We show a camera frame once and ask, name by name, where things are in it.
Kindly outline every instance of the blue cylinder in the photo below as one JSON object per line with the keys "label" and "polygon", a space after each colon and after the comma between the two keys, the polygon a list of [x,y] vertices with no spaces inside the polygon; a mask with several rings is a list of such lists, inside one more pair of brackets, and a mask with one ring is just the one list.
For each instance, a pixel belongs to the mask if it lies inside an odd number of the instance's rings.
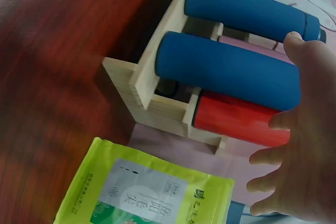
{"label": "blue cylinder", "polygon": [[156,74],[284,111],[300,102],[296,66],[243,48],[168,32],[158,49]]}
{"label": "blue cylinder", "polygon": [[279,42],[291,31],[305,41],[321,38],[318,18],[274,0],[185,0],[184,12]]}

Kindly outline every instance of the plastic bag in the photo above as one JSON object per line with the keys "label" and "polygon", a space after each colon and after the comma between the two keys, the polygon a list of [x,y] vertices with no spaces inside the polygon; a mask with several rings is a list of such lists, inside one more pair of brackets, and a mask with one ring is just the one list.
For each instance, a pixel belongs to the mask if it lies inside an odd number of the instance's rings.
{"label": "plastic bag", "polygon": [[96,137],[54,223],[225,223],[233,185]]}

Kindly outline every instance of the fingernail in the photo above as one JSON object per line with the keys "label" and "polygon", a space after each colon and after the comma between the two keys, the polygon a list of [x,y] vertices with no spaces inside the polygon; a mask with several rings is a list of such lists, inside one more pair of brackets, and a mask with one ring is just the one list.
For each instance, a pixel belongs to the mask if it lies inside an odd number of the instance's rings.
{"label": "fingernail", "polygon": [[301,35],[297,31],[291,31],[289,34],[302,40]]}

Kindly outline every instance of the dark wood grain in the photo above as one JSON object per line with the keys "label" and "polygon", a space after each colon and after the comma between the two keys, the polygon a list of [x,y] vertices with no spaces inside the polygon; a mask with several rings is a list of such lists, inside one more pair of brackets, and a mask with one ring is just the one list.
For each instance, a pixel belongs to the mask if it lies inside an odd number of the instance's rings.
{"label": "dark wood grain", "polygon": [[120,43],[132,57],[151,1],[0,0],[0,223],[52,223],[93,137],[127,144],[134,120],[101,60]]}

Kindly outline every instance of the finger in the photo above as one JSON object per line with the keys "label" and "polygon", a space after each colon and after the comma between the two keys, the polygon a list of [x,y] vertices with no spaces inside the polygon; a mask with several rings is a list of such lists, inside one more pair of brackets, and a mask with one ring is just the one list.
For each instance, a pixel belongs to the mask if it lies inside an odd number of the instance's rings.
{"label": "finger", "polygon": [[289,130],[296,126],[297,108],[280,112],[273,116],[268,122],[268,127],[272,130]]}
{"label": "finger", "polygon": [[275,170],[263,177],[254,178],[246,184],[246,189],[251,193],[256,191],[270,192],[274,191],[278,177],[278,170]]}
{"label": "finger", "polygon": [[286,151],[286,145],[258,150],[249,159],[250,164],[280,165]]}
{"label": "finger", "polygon": [[268,198],[253,204],[250,208],[250,212],[253,216],[267,215],[273,212],[277,212],[274,195],[271,195]]}
{"label": "finger", "polygon": [[292,31],[291,33],[287,34],[283,43],[288,58],[295,65],[298,65],[300,56],[302,55],[300,52],[301,46],[305,43],[301,35],[296,31]]}

